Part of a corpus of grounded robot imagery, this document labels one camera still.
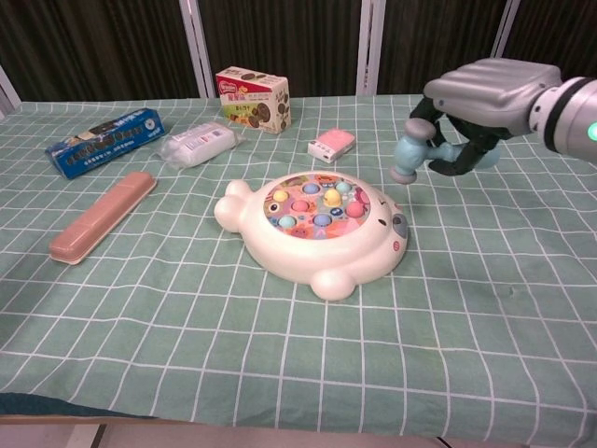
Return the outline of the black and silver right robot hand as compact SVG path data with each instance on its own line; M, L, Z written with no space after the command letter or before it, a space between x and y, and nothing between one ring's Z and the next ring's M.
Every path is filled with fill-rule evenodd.
M458 176L492 161L500 141L531 132L535 100L561 85L557 66L508 58L481 59L427 82L423 99L410 113L431 124L435 133L426 136L426 143L432 149L449 145L440 129L441 117L467 138L456 156L434 159L429 169Z

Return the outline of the light blue toy hammer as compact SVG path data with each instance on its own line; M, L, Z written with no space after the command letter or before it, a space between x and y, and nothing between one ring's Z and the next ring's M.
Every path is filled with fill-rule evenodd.
M437 125L421 118L405 122L405 134L396 144L395 165L390 170L397 183L407 185L414 182L416 170L427 160L454 162L461 155L465 144L431 143L433 137L438 137L437 128Z

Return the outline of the white fish-shaped toy game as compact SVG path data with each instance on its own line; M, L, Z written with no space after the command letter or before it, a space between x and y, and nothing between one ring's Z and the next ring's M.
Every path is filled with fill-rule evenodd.
M239 233L252 258L325 301L390 273L407 248L408 221L390 196L351 175L306 171L257 190L235 179L215 219Z

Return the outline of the small pink and white box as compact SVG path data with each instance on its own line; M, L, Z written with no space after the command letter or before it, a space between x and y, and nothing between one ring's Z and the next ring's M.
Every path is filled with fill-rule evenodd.
M333 128L318 135L307 145L309 155L325 163L332 163L350 150L355 136L339 128Z

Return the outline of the cream chocolate cookie box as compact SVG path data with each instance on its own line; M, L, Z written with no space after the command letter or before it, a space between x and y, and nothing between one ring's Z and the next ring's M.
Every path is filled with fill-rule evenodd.
M228 120L274 134L290 126L286 77L230 66L215 75L215 86Z

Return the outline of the clear packet of white pads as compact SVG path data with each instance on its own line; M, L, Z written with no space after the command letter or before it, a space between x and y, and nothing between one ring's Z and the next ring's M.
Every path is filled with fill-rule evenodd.
M238 146L245 138L227 126L210 121L177 135L170 135L157 151L174 169L200 165Z

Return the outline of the green checked tablecloth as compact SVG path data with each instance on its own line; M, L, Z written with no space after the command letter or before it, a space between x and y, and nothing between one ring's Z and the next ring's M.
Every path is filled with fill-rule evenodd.
M0 393L222 426L448 436L597 448L597 166L533 137L489 171L389 176L417 96L295 98L278 135L176 171L140 147L75 180L46 148L137 108L25 103L0 120ZM260 269L213 209L318 167L401 203L399 266L326 303ZM126 175L157 185L76 265L51 241Z

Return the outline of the blue Oreo cookie box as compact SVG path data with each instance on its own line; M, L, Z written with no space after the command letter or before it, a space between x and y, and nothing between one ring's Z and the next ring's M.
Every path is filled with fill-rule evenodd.
M74 179L165 134L158 112L140 108L47 147L49 161Z

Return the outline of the long pink plastic case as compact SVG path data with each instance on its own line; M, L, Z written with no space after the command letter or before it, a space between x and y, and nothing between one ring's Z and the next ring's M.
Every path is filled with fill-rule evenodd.
M75 219L49 245L51 259L76 265L157 185L147 172L132 172Z

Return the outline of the dark teal table pad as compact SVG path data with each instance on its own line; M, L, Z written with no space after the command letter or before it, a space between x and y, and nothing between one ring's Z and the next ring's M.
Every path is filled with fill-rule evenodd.
M0 415L68 415L77 417L144 418L143 415L92 408L76 405L62 399L23 393L0 393Z

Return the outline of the white frame post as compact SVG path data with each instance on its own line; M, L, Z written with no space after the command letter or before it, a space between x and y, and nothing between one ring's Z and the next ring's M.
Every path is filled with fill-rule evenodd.
M519 10L521 0L506 0L502 17L500 19L490 56L492 58L501 58L507 46L507 41L517 12Z
M21 98L0 64L0 119L4 119L20 106Z
M377 93L386 0L362 0L356 71L357 96Z
M178 0L178 3L199 95L201 98L216 98L217 90L204 35L199 0Z

